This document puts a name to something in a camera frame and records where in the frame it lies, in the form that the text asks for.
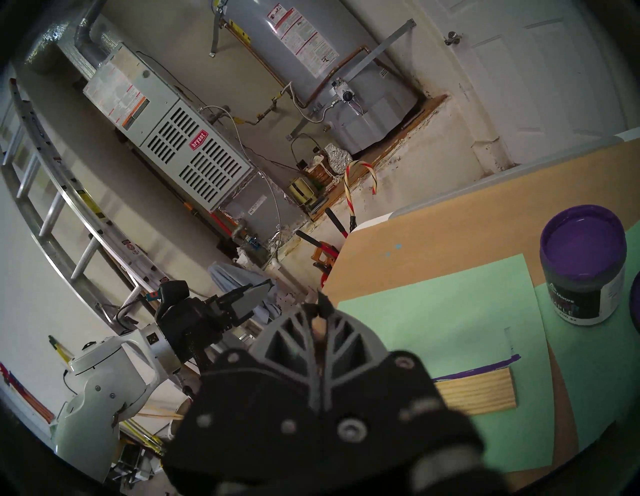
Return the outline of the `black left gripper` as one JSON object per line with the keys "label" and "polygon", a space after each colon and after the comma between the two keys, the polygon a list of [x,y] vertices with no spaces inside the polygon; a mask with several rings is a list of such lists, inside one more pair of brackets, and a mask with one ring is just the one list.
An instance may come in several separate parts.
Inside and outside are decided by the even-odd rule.
{"label": "black left gripper", "polygon": [[211,368],[206,349],[219,343],[234,325],[254,318],[273,286],[266,279],[238,287],[225,294],[225,305],[221,305],[217,297],[205,301],[190,297],[185,281],[165,281],[158,290],[157,326],[181,363],[194,359],[198,368]]}

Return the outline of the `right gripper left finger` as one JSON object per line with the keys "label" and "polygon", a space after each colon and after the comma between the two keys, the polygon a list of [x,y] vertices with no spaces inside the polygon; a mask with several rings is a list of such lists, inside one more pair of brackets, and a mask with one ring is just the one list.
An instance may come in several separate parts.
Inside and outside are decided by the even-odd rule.
{"label": "right gripper left finger", "polygon": [[306,460],[320,446],[320,377],[312,321],[298,305],[249,351],[230,350],[201,376],[175,437],[175,460]]}

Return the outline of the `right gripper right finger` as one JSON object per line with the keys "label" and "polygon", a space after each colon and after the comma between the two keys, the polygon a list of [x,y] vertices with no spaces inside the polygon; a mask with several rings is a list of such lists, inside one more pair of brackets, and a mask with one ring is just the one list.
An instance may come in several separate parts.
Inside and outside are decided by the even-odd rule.
{"label": "right gripper right finger", "polygon": [[358,319],[320,293],[326,322],[322,370],[324,446],[449,446],[451,411],[421,360],[388,351]]}

